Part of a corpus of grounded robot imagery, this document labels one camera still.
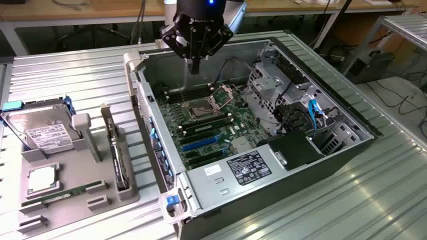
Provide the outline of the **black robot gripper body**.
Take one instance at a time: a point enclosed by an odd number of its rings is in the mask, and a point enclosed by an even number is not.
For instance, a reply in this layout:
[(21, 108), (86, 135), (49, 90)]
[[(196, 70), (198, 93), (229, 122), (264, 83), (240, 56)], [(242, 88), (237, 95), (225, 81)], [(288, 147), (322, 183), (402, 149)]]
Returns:
[(192, 28), (216, 32), (224, 26), (224, 0), (177, 0), (173, 24), (181, 34)]

